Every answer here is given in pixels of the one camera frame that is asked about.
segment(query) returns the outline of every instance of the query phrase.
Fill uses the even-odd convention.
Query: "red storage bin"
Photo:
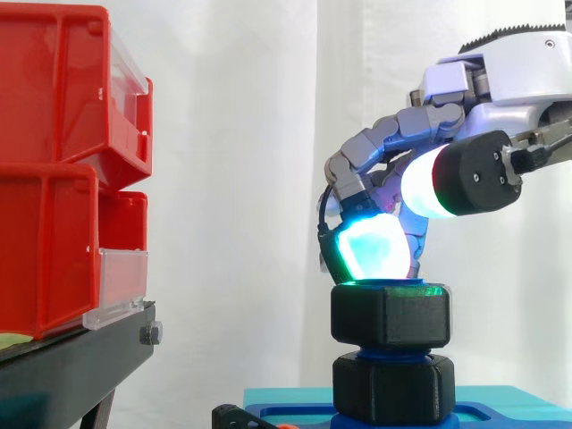
[[[42,338],[140,311],[144,194],[100,192],[88,165],[0,164],[0,207],[0,332]]]
[[[77,163],[104,187],[151,174],[153,86],[99,6],[0,3],[0,163]]]

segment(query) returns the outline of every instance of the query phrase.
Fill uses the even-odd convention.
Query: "bolt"
[[[139,340],[141,344],[148,346],[156,346],[163,339],[163,324],[154,320],[149,322],[139,331]]]

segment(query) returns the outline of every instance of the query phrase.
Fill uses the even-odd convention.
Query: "metal bracket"
[[[221,405],[213,410],[213,429],[278,429],[236,405]]]

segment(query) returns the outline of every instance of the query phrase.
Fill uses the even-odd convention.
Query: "turquoise table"
[[[572,422],[572,411],[557,407],[529,393],[510,386],[461,386],[456,390],[457,402],[478,402],[510,419],[527,422],[547,422],[531,426],[513,422],[506,427],[557,427],[548,421]],[[256,404],[332,404],[331,388],[312,389],[249,389],[244,394],[244,407],[252,408]],[[480,422],[481,418],[456,411],[461,422]],[[266,416],[265,420],[273,425],[314,425],[329,421],[332,413],[313,416]],[[558,425],[570,427],[572,423]]]

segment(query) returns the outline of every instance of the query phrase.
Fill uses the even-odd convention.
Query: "white backdrop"
[[[244,388],[330,384],[351,348],[330,337],[317,266],[325,159],[462,43],[564,20],[561,0],[100,3],[155,82],[154,176],[135,188],[149,195],[148,297],[164,322],[111,429],[207,428]],[[442,353],[459,383],[572,405],[571,179],[553,167],[500,213],[431,224],[422,271],[453,289]]]

